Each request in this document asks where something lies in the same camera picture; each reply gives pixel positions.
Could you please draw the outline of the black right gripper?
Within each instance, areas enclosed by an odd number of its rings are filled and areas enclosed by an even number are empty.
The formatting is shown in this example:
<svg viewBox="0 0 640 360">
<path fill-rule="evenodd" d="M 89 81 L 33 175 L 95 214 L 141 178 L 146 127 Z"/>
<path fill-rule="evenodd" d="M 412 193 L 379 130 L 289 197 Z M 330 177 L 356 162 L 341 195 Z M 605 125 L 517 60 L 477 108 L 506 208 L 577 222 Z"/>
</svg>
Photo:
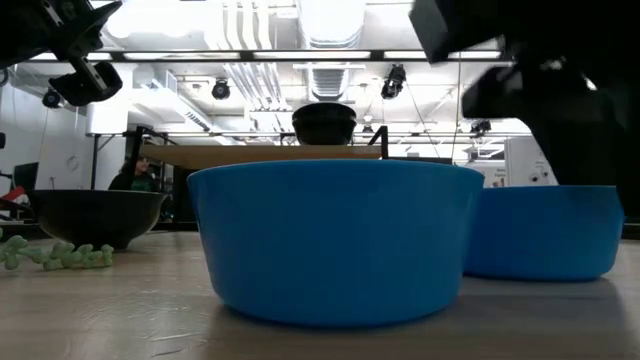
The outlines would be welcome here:
<svg viewBox="0 0 640 360">
<path fill-rule="evenodd" d="M 522 118 L 561 185 L 614 185 L 620 134 L 639 143 L 639 4 L 599 0 L 416 0 L 429 63 L 490 39 L 514 65 L 463 97 L 469 118 Z M 579 94 L 586 78 L 610 97 Z M 552 90 L 556 97 L 542 95 Z"/>
</svg>

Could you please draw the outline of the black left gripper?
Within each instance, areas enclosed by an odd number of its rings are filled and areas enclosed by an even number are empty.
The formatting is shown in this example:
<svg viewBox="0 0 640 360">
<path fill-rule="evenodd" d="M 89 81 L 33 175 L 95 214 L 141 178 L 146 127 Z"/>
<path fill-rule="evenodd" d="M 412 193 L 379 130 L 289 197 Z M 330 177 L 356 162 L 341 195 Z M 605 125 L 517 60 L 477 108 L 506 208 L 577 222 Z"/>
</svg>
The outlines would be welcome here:
<svg viewBox="0 0 640 360">
<path fill-rule="evenodd" d="M 122 79 L 109 62 L 92 63 L 84 56 L 103 47 L 102 27 L 121 7 L 120 1 L 94 7 L 88 0 L 2 0 L 1 66 L 51 52 L 75 70 L 49 80 L 68 103 L 108 100 L 122 88 Z"/>
</svg>

